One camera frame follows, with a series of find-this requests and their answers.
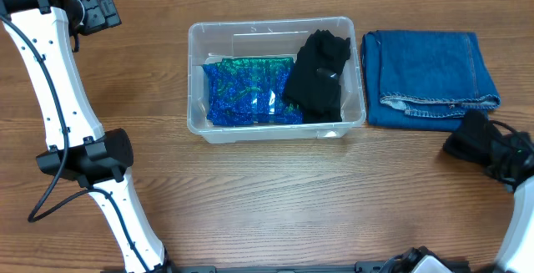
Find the blue denim jeans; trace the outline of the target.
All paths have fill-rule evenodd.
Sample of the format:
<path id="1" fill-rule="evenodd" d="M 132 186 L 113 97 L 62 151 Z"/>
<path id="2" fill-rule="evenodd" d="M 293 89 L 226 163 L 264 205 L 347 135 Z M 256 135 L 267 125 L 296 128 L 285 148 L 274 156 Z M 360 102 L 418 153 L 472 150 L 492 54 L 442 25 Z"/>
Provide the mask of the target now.
<path id="1" fill-rule="evenodd" d="M 453 131 L 468 111 L 501 106 L 474 33 L 369 32 L 360 57 L 370 125 Z"/>

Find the black cloth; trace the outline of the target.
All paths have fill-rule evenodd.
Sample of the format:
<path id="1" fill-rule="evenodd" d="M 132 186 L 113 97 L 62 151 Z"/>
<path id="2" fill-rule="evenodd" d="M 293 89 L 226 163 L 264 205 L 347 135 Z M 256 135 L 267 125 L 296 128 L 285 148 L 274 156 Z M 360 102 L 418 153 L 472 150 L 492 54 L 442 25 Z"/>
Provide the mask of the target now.
<path id="1" fill-rule="evenodd" d="M 501 137 L 485 114 L 469 110 L 443 144 L 443 150 L 458 159 L 487 166 L 491 163 L 491 143 Z"/>
<path id="2" fill-rule="evenodd" d="M 284 98 L 313 115 L 340 116 L 340 78 L 351 56 L 349 38 L 316 30 L 297 53 Z"/>

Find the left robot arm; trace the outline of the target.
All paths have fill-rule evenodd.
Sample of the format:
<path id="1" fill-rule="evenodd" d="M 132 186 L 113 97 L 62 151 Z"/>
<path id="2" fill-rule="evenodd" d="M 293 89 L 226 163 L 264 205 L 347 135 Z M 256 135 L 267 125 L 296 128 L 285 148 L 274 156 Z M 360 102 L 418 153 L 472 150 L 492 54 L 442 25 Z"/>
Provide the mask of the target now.
<path id="1" fill-rule="evenodd" d="M 1 20 L 30 76 L 43 116 L 46 152 L 39 169 L 51 184 L 28 216 L 50 213 L 44 202 L 60 179 L 90 195 L 108 222 L 127 272 L 168 272 L 164 244 L 152 230 L 132 178 L 133 149 L 124 129 L 104 130 L 85 93 L 74 54 L 79 37 L 121 23 L 113 0 L 1 0 Z"/>

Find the black socks bundle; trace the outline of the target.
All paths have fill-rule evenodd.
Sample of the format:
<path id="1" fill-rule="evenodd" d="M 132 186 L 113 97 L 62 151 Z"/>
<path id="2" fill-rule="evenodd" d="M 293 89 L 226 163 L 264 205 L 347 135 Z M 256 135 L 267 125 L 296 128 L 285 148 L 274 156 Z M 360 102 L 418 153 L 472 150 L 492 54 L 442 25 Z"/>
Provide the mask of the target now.
<path id="1" fill-rule="evenodd" d="M 321 124 L 321 123 L 336 123 L 341 122 L 341 102 L 340 99 L 335 99 L 329 104 L 326 109 L 319 113 L 314 110 L 303 111 L 304 124 Z"/>

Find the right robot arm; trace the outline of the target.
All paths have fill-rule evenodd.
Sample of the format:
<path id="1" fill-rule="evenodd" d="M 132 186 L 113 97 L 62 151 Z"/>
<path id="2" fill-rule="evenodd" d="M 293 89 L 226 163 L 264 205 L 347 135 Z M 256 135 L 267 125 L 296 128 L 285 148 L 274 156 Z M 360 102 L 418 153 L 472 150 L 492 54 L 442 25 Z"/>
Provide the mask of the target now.
<path id="1" fill-rule="evenodd" d="M 525 133 L 491 136 L 486 174 L 513 193 L 513 211 L 495 258 L 501 272 L 533 271 L 533 143 Z"/>

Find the blue green sparkly fabric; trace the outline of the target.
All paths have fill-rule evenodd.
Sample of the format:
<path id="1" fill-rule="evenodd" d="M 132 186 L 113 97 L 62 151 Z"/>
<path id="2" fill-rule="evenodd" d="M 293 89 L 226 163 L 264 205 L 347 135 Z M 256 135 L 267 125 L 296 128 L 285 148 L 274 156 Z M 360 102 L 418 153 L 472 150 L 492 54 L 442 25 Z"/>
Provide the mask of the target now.
<path id="1" fill-rule="evenodd" d="M 283 98 L 294 65 L 292 58 L 224 58 L 205 64 L 207 119 L 224 127 L 302 124 L 300 109 Z"/>

